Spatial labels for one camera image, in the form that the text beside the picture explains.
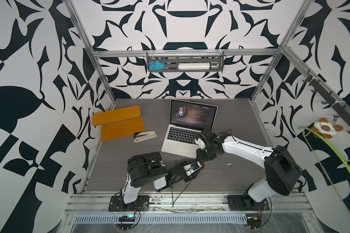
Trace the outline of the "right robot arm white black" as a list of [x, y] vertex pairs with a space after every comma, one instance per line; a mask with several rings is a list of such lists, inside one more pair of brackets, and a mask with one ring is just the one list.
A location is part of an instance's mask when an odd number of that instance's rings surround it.
[[249, 160], [265, 170], [265, 177], [253, 183], [243, 194], [243, 203], [253, 205], [273, 195], [288, 196], [302, 176], [302, 169], [282, 146], [264, 147], [236, 138], [228, 132], [203, 130], [195, 141], [196, 159], [203, 164], [219, 154], [232, 154]]

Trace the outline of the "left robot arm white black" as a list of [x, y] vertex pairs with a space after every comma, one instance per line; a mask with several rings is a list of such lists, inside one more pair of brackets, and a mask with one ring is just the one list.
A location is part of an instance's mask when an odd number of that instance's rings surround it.
[[127, 180], [120, 196], [124, 204], [134, 203], [141, 188], [148, 183], [152, 183], [157, 192], [172, 189], [180, 181], [187, 183], [195, 179], [204, 166], [204, 162], [193, 159], [168, 170], [159, 152], [133, 156], [127, 161]]

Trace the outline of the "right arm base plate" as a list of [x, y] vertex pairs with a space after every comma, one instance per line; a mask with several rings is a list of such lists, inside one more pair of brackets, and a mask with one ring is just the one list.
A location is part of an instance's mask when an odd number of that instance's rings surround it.
[[227, 195], [227, 203], [230, 211], [270, 210], [266, 199], [258, 203], [250, 196], [244, 195]]

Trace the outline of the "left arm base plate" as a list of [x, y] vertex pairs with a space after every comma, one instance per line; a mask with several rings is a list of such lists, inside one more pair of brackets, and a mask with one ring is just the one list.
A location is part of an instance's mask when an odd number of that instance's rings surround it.
[[150, 197], [149, 196], [138, 196], [137, 200], [125, 204], [123, 197], [114, 195], [110, 199], [108, 211], [109, 212], [125, 212], [125, 211], [147, 211], [149, 208]]

